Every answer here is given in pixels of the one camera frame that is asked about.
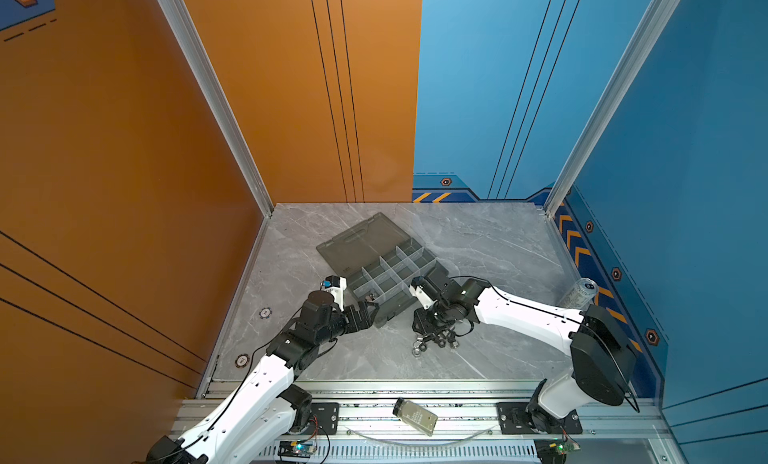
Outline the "grey plastic organizer box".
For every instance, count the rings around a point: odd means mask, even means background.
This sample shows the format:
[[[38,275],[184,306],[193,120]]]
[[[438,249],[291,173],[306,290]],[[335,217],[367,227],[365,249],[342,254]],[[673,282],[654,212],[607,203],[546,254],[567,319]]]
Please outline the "grey plastic organizer box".
[[[439,264],[436,255],[379,212],[328,241],[316,250],[338,276],[356,303],[376,296],[373,326],[383,327],[417,302],[411,282]]]

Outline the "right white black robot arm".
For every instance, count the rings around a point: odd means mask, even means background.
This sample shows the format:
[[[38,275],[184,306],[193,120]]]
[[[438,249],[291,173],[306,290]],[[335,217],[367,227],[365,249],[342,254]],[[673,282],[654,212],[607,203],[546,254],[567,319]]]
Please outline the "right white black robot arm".
[[[638,352],[605,308],[558,308],[504,292],[489,281],[469,277],[462,284],[442,274],[417,277],[409,285],[418,301],[413,330],[426,343],[454,345],[455,325],[466,320],[525,335],[561,352],[569,366],[554,378],[543,379],[522,411],[524,425],[534,433],[565,429],[568,416],[589,403],[638,410],[630,386]]]

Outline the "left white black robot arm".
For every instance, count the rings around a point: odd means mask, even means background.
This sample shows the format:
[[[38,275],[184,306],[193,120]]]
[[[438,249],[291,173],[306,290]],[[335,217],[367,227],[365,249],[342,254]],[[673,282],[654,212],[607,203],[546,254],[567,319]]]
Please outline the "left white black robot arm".
[[[279,436],[303,430],[311,396],[296,378],[321,356],[320,347],[373,325],[378,305],[343,303],[337,288],[310,292],[296,314],[253,359],[247,375],[221,404],[179,438],[160,438],[146,463],[250,463]]]

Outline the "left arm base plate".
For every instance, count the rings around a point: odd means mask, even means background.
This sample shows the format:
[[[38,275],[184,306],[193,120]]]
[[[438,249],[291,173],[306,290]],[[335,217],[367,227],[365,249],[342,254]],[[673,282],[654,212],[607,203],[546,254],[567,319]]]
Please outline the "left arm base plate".
[[[340,404],[338,402],[312,402],[296,412],[290,434],[309,435],[319,426],[321,434],[337,434]]]

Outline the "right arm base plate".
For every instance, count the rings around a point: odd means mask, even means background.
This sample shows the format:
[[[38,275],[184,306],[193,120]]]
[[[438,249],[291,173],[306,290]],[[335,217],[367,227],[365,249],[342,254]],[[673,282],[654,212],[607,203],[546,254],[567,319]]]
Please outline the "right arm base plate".
[[[502,401],[496,404],[496,412],[503,435],[583,433],[580,417],[575,410],[565,418],[557,419],[539,408],[529,409],[527,403]]]

